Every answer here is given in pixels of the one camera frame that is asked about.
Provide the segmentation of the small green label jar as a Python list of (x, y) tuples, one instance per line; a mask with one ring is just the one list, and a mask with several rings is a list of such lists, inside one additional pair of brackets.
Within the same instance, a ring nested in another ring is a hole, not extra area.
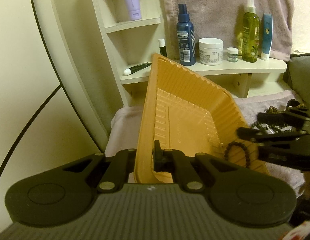
[(237, 62), (239, 56), (239, 50), (234, 47), (227, 48), (227, 61), (229, 62)]

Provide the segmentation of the dark blue spray bottle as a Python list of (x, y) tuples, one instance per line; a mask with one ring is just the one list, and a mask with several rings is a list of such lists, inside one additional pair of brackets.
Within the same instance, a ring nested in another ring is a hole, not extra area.
[(194, 25), (190, 21), (186, 4), (178, 5), (176, 30), (180, 64), (192, 66), (196, 62), (196, 42)]

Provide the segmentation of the blue white cream tube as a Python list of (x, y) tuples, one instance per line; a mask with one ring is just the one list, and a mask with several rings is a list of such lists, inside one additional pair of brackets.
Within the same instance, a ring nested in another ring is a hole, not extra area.
[(268, 61), (271, 54), (273, 40), (273, 17), (271, 14), (264, 13), (263, 15), (263, 39), (261, 59)]

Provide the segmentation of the cream corner shelf unit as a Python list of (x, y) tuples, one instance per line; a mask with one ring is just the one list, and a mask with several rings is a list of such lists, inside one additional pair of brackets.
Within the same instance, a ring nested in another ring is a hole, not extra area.
[[(130, 21), (124, 0), (92, 0), (107, 59), (125, 106), (143, 104), (150, 75), (160, 61), (179, 63), (172, 56), (163, 0), (139, 1), (142, 18)], [(256, 63), (223, 59), (216, 66), (197, 60), (189, 67), (189, 72), (212, 80), (235, 98), (288, 90), (283, 80), (286, 70), (287, 64), (276, 59), (258, 59)]]

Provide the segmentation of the black white-capped tube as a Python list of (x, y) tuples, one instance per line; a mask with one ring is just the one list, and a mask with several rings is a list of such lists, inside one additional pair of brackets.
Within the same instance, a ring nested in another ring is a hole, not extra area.
[(128, 76), (128, 75), (131, 75), (131, 74), (134, 74), (146, 67), (149, 67), (151, 66), (151, 63), (150, 62), (144, 62), (144, 63), (141, 63), (141, 64), (137, 64), (135, 66), (132, 66), (132, 67), (128, 67), (124, 70), (123, 72), (123, 76)]

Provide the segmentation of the mauve towel on headboard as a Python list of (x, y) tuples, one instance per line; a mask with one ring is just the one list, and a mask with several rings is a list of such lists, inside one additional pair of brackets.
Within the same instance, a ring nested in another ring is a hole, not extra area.
[[(170, 58), (179, 58), (176, 32), (179, 4), (186, 4), (194, 25), (196, 40), (216, 37), (223, 40), (225, 47), (239, 45), (247, 0), (163, 0)], [(270, 56), (277, 60), (289, 61), (292, 49), (294, 0), (254, 0), (254, 4), (259, 18), (263, 18), (264, 14), (271, 14), (273, 17)]]

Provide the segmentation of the orange plastic tray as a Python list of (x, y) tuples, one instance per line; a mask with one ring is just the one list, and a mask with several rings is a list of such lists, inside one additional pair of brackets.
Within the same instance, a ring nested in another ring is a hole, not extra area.
[(221, 86), (154, 54), (137, 144), (134, 178), (141, 184), (171, 183), (167, 172), (153, 170), (154, 141), (162, 149), (204, 152), (223, 158), (227, 145), (240, 141), (236, 130), (248, 127), (231, 94)]

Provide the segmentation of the green olive spray bottle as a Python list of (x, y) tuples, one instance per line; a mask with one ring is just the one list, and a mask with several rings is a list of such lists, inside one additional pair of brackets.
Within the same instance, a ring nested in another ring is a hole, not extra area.
[(260, 18), (254, 0), (247, 0), (243, 15), (242, 32), (239, 36), (239, 54), (243, 61), (255, 63), (258, 59), (260, 40)]

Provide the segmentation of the grey velvet pillow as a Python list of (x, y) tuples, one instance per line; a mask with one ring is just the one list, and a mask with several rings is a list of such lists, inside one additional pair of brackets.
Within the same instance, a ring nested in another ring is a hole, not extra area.
[(284, 73), (284, 81), (290, 90), (286, 99), (295, 99), (309, 110), (310, 115), (310, 54), (292, 54)]

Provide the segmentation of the white cream jar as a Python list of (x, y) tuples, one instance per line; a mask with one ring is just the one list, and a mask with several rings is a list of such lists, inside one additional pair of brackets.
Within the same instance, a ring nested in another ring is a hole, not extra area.
[(215, 66), (223, 60), (223, 41), (219, 38), (200, 38), (199, 60), (202, 64)]

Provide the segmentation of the mauve fleece mat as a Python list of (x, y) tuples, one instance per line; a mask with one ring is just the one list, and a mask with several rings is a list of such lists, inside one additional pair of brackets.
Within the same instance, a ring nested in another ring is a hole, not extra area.
[[(246, 99), (236, 98), (244, 119), (249, 125), (256, 121), (259, 112), (266, 111), (270, 106), (283, 110), (290, 99), (302, 102), (302, 98), (293, 90), (271, 95), (253, 96)], [(120, 150), (137, 148), (143, 106), (123, 107), (119, 109), (111, 121), (111, 132), (105, 149), (107, 157), (115, 156)], [(288, 183), (294, 190), (305, 183), (303, 174), (292, 168), (275, 164), (266, 164), (270, 174)]]

